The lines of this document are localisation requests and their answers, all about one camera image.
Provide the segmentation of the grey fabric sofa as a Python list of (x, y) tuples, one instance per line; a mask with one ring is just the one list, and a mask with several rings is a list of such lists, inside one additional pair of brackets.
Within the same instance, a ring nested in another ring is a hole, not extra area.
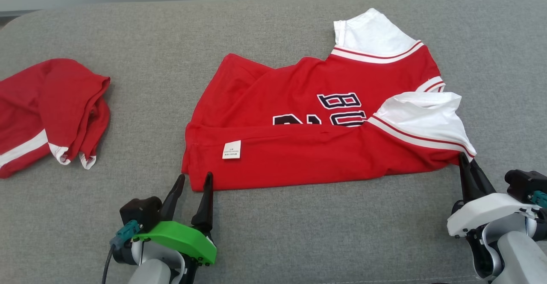
[[(438, 64), (497, 190), (547, 175), (547, 0), (181, 0), (41, 10), (0, 29), (0, 80), (52, 58), (111, 78), (90, 170), (47, 156), (0, 179), (0, 284), (99, 284), (133, 198), (164, 198), (184, 129), (228, 53), (283, 67), (326, 58), (333, 21), (375, 8)], [(215, 265), (197, 284), (477, 283), (446, 220), (459, 170), (364, 182), (219, 191)]]

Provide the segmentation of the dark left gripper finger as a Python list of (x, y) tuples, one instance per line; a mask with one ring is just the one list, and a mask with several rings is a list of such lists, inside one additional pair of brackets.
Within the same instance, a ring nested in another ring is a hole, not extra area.
[(191, 225), (193, 228), (199, 230), (203, 234), (210, 234), (213, 228), (213, 183), (213, 173), (207, 172), (205, 183), (203, 185), (203, 196), (197, 213), (191, 220)]
[(185, 184), (185, 175), (180, 174), (176, 182), (174, 183), (172, 189), (169, 191), (167, 197), (165, 198), (162, 208), (160, 209), (160, 217), (164, 221), (173, 220), (174, 212), (176, 210), (176, 203), (180, 198), (180, 195), (183, 192), (183, 187)]

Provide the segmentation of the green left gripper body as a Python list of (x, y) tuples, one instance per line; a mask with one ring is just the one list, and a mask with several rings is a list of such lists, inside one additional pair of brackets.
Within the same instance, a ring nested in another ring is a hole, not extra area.
[(161, 221), (150, 232), (138, 233), (133, 239), (155, 242), (168, 249), (195, 258), (205, 265), (216, 263), (217, 247), (199, 230), (175, 221)]

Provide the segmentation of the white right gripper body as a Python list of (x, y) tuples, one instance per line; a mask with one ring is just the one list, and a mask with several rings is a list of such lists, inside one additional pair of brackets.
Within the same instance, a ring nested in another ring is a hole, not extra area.
[(526, 232), (526, 219), (535, 220), (540, 206), (523, 203), (508, 194), (494, 193), (466, 203), (447, 220), (452, 237), (463, 237), (471, 229), (484, 226), (485, 231), (501, 236), (510, 231)]

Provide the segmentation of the red white basketball jersey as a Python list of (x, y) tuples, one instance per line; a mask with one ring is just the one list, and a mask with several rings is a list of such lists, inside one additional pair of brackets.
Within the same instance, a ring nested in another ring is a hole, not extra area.
[(270, 68), (225, 56), (185, 130), (193, 191), (285, 187), (424, 173), (476, 150), (461, 96), (428, 47), (371, 8), (334, 22), (324, 60)]

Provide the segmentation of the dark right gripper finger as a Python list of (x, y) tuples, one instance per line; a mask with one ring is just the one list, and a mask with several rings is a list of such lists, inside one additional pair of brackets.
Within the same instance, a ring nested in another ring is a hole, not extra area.
[(496, 193), (496, 189), (475, 159), (470, 162), (470, 174), (470, 189), (472, 199), (478, 199), (486, 195)]
[(471, 202), (475, 199), (474, 195), (474, 177), (471, 173), (471, 164), (466, 153), (459, 154), (459, 171), (462, 188), (463, 203)]

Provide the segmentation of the red shorts with white stripe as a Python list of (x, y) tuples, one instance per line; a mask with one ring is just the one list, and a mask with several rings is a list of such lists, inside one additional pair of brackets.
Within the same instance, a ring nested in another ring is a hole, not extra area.
[(0, 179), (52, 155), (90, 169), (107, 129), (111, 78), (73, 59), (50, 59), (0, 80)]

